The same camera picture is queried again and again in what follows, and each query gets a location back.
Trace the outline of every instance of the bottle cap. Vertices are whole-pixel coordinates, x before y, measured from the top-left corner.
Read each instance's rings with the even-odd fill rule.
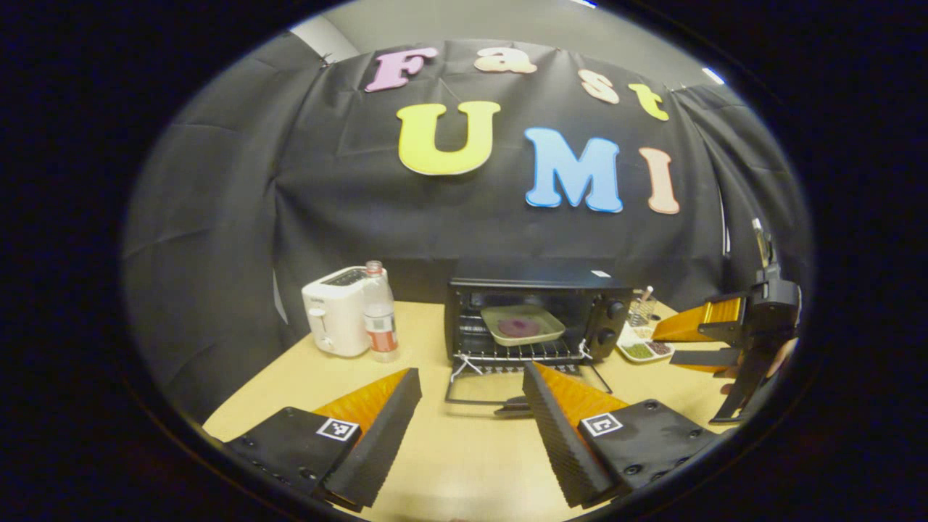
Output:
[[[367,261],[365,272],[368,276],[379,276],[383,273],[383,264],[380,261]]]

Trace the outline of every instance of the letter u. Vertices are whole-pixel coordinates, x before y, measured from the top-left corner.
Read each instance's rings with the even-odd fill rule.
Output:
[[[458,110],[468,115],[467,143],[460,150],[445,152],[435,148],[438,117],[447,111],[440,103],[410,105],[396,117],[400,128],[400,161],[409,170],[427,176],[464,174],[486,163],[493,151],[493,115],[500,111],[492,101],[465,101]]]

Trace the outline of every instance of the plastic bottle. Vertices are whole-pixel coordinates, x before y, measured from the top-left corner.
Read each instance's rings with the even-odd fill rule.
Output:
[[[364,328],[370,337],[374,359],[392,362],[399,357],[396,349],[396,320],[393,317],[393,292],[383,275],[380,261],[367,261],[364,285]]]

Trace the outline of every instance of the green food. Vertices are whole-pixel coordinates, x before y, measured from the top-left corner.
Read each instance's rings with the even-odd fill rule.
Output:
[[[647,346],[632,345],[625,349],[625,353],[633,359],[649,359],[654,356]]]

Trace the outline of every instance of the bottle label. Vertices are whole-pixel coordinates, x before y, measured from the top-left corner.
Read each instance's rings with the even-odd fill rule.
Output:
[[[398,346],[393,314],[377,318],[364,316],[364,327],[370,337],[370,349],[375,352],[393,351]]]

